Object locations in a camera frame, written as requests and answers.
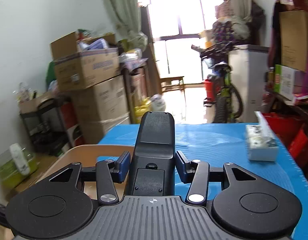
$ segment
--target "red bag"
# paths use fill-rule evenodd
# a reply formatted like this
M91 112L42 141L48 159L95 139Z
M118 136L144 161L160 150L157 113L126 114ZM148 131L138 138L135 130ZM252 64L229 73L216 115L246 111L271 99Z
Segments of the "red bag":
M299 130L297 136L288 148L297 165L304 168L308 163L308 137L306 136L303 127Z
M291 144L303 124L303 120L293 115L276 113L263 115L272 131L280 138L286 147Z

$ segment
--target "white tissue box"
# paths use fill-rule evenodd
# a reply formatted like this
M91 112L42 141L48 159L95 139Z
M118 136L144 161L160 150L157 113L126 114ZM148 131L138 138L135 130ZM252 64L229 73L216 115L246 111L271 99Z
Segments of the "white tissue box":
M246 125L247 156L250 161L276 161L278 145L275 139L268 141L260 125Z

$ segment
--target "blue cutting mat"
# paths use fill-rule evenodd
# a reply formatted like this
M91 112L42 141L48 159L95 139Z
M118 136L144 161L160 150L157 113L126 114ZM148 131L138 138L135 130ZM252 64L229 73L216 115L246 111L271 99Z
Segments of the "blue cutting mat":
M251 162L247 159L244 140L244 123L236 124L177 124L175 125L176 150L189 160L200 159L211 166L222 167L225 162L237 165L293 192L302 202L303 213L294 232L294 240L308 239L308 181L289 152L278 140L279 154L276 163ZM138 125L118 125L99 144L134 146ZM175 194L185 198L189 184L175 177ZM209 184L208 199L221 190L218 183Z

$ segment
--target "cardboard box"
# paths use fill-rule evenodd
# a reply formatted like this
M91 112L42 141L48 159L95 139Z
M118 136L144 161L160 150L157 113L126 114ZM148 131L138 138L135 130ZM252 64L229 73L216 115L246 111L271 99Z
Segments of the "cardboard box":
M71 92L71 98L79 123L114 119L128 112L122 76Z
M116 48L80 52L76 33L70 33L50 46L60 91L86 89L119 75Z
M108 122L82 122L80 127L87 144L98 144L109 130L119 124L130 124L129 114Z
M100 38L103 38L104 40L106 40L109 45L116 45L116 39L115 39L114 33L108 33L104 36L99 36L99 37L95 37L95 38L85 38L82 41L84 43L91 45L94 41L97 41Z
M280 13L282 65L306 71L308 53L308 12Z
M32 100L23 102L18 104L18 107L20 109L20 113L21 114L26 114L26 113L30 113L30 112L36 112L37 111L37 107L45 102L48 99L53 98L54 96L52 95L51 92L46 92L44 94L42 94L40 97L34 98Z
M91 88L71 92L72 102L86 143L98 143L115 125L129 122L122 76Z
M133 97L134 97L134 106L140 106L142 103L142 84L141 84L141 74L131 76L132 85L133 85Z
M274 91L293 100L294 94L308 93L308 84L304 83L306 73L293 68L276 65Z
M147 98L147 89L144 69L139 69L138 74L131 76L132 85L135 87L138 99L141 102L144 98Z

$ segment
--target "metal screw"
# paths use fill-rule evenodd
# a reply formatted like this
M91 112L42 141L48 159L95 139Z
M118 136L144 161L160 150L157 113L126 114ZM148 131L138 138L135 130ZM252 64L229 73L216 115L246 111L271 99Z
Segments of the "metal screw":
M115 199L116 197L113 194L104 194L100 197L100 200L104 202L112 202Z

